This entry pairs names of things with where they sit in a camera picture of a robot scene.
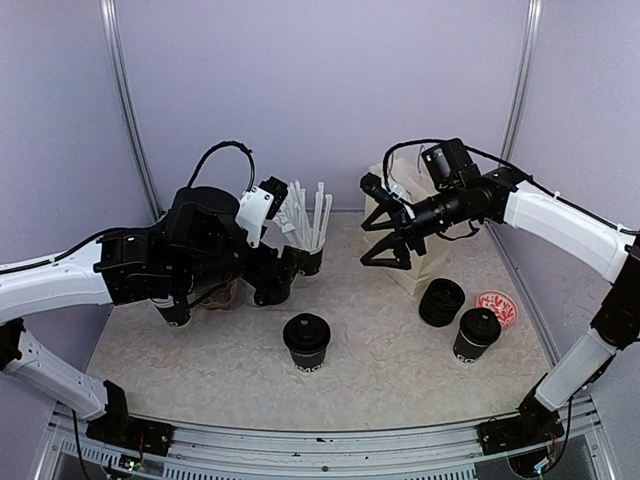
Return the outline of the cream paper takeout bag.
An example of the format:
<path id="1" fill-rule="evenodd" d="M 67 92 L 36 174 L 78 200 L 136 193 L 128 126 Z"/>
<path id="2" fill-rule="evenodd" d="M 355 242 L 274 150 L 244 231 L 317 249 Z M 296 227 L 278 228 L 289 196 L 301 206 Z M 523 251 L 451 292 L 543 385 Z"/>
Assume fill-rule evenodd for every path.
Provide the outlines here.
<path id="1" fill-rule="evenodd" d="M 391 166 L 389 184 L 402 187 L 406 199 L 411 202 L 424 200 L 437 193 L 427 169 L 419 166 L 420 162 L 420 158 L 409 161 L 399 157 Z M 432 236 L 425 240 L 425 246 L 427 249 L 425 256 L 418 256 L 415 252 L 410 253 L 410 270 L 383 268 L 387 276 L 412 296 L 418 295 L 431 280 L 444 271 L 451 244 L 437 236 Z"/>

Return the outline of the brown pulp cup carrier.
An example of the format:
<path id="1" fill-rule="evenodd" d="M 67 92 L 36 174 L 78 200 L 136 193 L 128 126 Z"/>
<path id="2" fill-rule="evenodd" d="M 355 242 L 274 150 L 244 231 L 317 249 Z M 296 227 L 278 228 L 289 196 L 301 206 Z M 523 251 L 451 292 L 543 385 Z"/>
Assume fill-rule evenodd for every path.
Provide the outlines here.
<path id="1" fill-rule="evenodd" d="M 237 288 L 236 280 L 217 287 L 202 300 L 201 306 L 208 310 L 228 310 L 235 300 Z"/>

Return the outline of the black plastic cup lid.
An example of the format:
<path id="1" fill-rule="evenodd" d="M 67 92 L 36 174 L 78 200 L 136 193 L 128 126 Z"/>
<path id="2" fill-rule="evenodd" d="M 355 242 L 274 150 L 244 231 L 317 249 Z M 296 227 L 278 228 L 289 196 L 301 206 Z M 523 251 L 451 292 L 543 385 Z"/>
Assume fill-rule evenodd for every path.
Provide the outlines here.
<path id="1" fill-rule="evenodd" d="M 471 343 L 488 346 L 499 339 L 502 328 L 491 310 L 473 308 L 462 315 L 460 331 Z"/>

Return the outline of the black paper coffee cup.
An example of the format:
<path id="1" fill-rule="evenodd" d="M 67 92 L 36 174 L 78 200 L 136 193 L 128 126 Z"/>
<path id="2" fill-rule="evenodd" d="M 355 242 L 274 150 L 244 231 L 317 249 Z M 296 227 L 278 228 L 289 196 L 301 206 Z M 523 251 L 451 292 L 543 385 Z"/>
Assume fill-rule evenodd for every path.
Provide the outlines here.
<path id="1" fill-rule="evenodd" d="M 455 358 L 465 364 L 475 363 L 499 339 L 501 331 L 493 311 L 487 308 L 467 310 L 460 318 L 453 344 Z"/>

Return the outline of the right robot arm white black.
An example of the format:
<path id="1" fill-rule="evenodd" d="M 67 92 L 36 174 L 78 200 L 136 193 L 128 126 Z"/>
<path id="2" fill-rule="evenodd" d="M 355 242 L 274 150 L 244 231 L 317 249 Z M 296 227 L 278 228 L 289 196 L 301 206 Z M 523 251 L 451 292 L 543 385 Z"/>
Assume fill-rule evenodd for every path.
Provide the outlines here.
<path id="1" fill-rule="evenodd" d="M 362 256 L 363 265 L 408 270 L 413 254 L 425 255 L 427 237 L 443 237 L 447 229 L 463 222 L 490 220 L 549 242 L 611 285 L 589 330 L 528 394 L 522 404 L 531 406 L 513 419 L 512 436 L 531 444 L 549 429 L 549 412 L 593 381 L 618 352 L 638 342 L 639 234 L 552 193 L 505 160 L 481 173 L 471 158 L 474 148 L 458 138 L 427 143 L 421 158 L 436 195 L 412 203 L 391 186 L 394 147 L 383 157 L 381 174 L 361 178 L 362 191 L 377 203 L 361 227 L 387 233 Z"/>

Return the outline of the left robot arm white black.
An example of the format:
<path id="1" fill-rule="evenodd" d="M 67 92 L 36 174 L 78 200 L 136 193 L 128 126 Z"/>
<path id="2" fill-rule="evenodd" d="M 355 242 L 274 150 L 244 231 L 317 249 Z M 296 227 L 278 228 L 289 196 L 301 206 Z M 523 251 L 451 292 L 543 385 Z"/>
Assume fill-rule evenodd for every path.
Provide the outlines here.
<path id="1" fill-rule="evenodd" d="M 236 279 L 253 287 L 257 305 L 278 305 L 309 259 L 305 251 L 262 240 L 265 222 L 286 195 L 286 185 L 275 178 L 240 199 L 214 187 L 183 187 L 152 226 L 111 228 L 67 252 L 2 269 L 2 372 L 100 424 L 118 444 L 133 443 L 140 424 L 128 413 L 124 391 L 51 353 L 25 327 L 25 317 L 150 300 L 167 324 L 182 326 L 204 297 Z"/>

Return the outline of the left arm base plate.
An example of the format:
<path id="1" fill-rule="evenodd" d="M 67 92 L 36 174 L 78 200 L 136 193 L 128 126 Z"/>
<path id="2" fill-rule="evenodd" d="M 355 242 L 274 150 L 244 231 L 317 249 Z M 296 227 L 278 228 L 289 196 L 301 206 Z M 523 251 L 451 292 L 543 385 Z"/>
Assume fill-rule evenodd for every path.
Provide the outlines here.
<path id="1" fill-rule="evenodd" d="M 173 439 L 174 427 L 168 423 L 137 417 L 127 420 L 100 418 L 90 421 L 86 436 L 105 444 L 143 454 L 166 457 Z"/>

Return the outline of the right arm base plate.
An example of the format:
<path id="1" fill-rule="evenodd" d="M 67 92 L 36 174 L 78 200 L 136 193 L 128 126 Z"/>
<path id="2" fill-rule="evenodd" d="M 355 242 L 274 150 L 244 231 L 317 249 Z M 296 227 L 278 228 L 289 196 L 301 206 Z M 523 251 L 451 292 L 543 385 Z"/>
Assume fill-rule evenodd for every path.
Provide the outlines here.
<path id="1" fill-rule="evenodd" d="M 516 415 L 480 423 L 477 433 L 483 454 L 492 455 L 561 438 L 565 430 L 558 416 L 540 420 Z"/>

